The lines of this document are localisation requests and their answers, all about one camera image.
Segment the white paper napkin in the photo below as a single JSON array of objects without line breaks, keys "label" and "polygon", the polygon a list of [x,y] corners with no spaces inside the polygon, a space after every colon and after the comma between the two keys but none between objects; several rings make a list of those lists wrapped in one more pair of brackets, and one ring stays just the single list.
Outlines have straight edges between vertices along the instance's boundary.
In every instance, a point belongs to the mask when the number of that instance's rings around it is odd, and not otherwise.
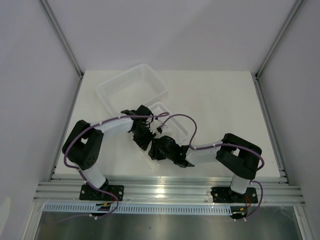
[{"label": "white paper napkin", "polygon": [[143,150],[139,146],[135,147],[138,154],[142,158],[142,160],[145,162],[145,164],[149,167],[151,171],[155,170],[159,167],[159,163],[157,160],[152,160],[151,157],[148,155],[149,150],[151,149],[151,144],[148,145],[146,150]]}]

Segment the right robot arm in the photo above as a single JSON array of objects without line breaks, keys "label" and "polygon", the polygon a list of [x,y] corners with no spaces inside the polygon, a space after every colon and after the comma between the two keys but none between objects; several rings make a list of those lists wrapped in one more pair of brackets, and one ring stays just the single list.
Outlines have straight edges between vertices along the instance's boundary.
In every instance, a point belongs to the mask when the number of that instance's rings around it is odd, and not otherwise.
[{"label": "right robot arm", "polygon": [[178,145],[172,137],[162,136],[151,141],[148,155],[152,160],[170,160],[181,168],[221,163],[233,173],[228,196],[234,202],[246,197],[250,181],[265,164],[259,146],[232,133],[226,133],[217,142],[200,146]]}]

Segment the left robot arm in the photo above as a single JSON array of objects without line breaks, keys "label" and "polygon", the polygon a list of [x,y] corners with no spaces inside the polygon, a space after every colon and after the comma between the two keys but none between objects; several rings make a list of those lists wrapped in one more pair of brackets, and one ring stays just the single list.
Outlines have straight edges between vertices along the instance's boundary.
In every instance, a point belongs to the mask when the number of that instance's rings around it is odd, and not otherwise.
[{"label": "left robot arm", "polygon": [[104,137],[131,133],[133,141],[145,151],[156,136],[151,123],[157,118],[148,107],[141,105],[137,110],[123,110],[119,116],[99,123],[79,120],[62,147],[64,165],[79,172],[97,200],[105,199],[109,182],[97,164]]}]

